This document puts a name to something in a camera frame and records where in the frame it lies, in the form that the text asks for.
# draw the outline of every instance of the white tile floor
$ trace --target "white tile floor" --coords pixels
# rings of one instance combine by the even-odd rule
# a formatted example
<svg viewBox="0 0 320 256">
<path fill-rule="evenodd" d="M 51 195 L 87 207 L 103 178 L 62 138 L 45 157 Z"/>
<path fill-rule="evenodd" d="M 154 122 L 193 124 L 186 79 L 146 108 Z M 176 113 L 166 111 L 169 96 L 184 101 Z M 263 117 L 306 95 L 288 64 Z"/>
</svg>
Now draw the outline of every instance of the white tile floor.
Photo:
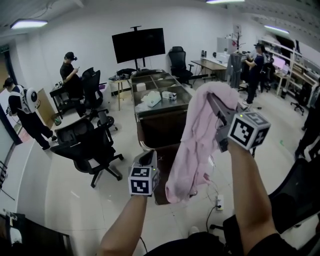
<svg viewBox="0 0 320 256">
<path fill-rule="evenodd" d="M 195 88 L 202 84 L 198 80 Z M 291 98 L 283 100 L 272 92 L 258 95 L 254 107 L 271 123 L 271 130 L 264 144 L 256 151 L 256 161 L 268 193 L 273 192 L 288 174 L 294 164 L 294 151 L 303 133 L 306 117 L 293 111 Z M 71 236 L 73 250 L 76 255 L 94 255 L 105 232 L 122 211 L 130 198 L 128 191 L 128 166 L 133 158 L 142 152 L 137 139 L 133 104 L 131 99 L 121 101 L 118 111 L 116 99 L 112 99 L 110 116 L 115 118 L 119 131 L 112 131 L 114 148 L 123 154 L 125 161 L 112 162 L 123 174 L 123 180 L 117 181 L 108 172 L 103 171 L 95 189 L 90 187 L 92 176 L 81 173 L 74 167 L 73 161 L 61 156 L 52 155 L 52 165 L 46 193 L 46 226 Z M 67 114 L 61 126 L 66 126 L 78 119 L 77 113 Z M 234 214 L 231 161 L 228 152 L 214 153 L 216 168 L 211 179 L 217 185 L 219 194 L 224 195 L 224 210 L 213 210 L 208 224 L 222 225 L 223 221 Z M 186 238 L 191 226 L 206 230 L 206 220 L 216 203 L 216 186 L 204 185 L 199 188 L 198 195 L 188 203 L 155 205 L 149 198 L 142 238 L 148 251 L 169 241 Z M 283 234 L 293 246 L 303 245 L 315 234 L 318 218 L 304 222 L 301 227 Z M 145 254 L 141 242 L 134 253 Z"/>
</svg>

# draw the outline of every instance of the plug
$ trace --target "plug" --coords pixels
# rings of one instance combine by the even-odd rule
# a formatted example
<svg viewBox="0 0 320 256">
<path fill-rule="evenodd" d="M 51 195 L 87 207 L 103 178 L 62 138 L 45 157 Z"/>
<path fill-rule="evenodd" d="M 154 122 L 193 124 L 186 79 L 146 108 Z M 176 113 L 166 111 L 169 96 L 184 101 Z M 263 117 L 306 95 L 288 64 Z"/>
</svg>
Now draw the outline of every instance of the plug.
<svg viewBox="0 0 320 256">
<path fill-rule="evenodd" d="M 216 197 L 216 210 L 223 211 L 224 209 L 224 196 L 222 194 L 218 194 Z"/>
</svg>

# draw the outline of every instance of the computer monitor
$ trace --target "computer monitor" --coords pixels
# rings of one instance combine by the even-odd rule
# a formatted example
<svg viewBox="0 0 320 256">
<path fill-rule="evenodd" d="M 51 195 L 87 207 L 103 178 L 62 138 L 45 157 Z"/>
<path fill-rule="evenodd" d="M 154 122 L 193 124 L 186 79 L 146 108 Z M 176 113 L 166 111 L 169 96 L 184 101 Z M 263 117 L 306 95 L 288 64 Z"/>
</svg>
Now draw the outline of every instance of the computer monitor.
<svg viewBox="0 0 320 256">
<path fill-rule="evenodd" d="M 273 56 L 273 59 L 274 59 L 273 65 L 283 70 L 284 66 L 286 65 L 286 61 L 276 56 Z"/>
<path fill-rule="evenodd" d="M 166 54 L 163 28 L 116 34 L 112 40 L 118 63 Z"/>
</svg>

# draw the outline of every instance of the backpack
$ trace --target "backpack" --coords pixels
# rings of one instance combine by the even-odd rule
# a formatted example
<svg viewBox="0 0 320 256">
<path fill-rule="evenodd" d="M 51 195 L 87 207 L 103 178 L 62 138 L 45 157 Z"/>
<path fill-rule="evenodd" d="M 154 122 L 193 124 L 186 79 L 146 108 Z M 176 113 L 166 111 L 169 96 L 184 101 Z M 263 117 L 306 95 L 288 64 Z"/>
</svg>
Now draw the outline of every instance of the backpack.
<svg viewBox="0 0 320 256">
<path fill-rule="evenodd" d="M 16 85 L 20 92 L 12 91 L 10 96 L 20 97 L 21 108 L 19 110 L 26 114 L 31 114 L 36 112 L 36 109 L 40 106 L 40 101 L 38 100 L 38 95 L 33 88 L 26 89 L 21 85 Z"/>
</svg>

